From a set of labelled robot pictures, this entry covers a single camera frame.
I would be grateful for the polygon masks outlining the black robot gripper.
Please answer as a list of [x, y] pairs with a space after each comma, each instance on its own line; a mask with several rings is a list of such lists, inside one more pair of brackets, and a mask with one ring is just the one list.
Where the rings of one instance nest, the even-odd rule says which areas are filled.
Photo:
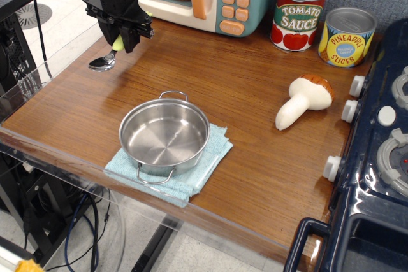
[[[103, 11], [114, 16], [130, 16], [131, 13], [141, 11], [138, 0], [82, 0], [87, 9]], [[131, 53], [140, 42], [140, 29], [137, 25], [124, 25], [119, 31], [112, 17], [98, 17], [98, 24], [106, 42], [112, 46], [119, 34], [122, 37], [126, 53]]]

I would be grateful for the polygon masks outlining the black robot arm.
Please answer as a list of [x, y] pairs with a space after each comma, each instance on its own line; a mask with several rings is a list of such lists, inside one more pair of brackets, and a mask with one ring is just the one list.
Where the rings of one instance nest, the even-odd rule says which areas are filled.
[[86, 12], [96, 18], [109, 45], [122, 38], [127, 53], [133, 51], [141, 37], [151, 39], [154, 30], [152, 17], [144, 11], [139, 0], [82, 0]]

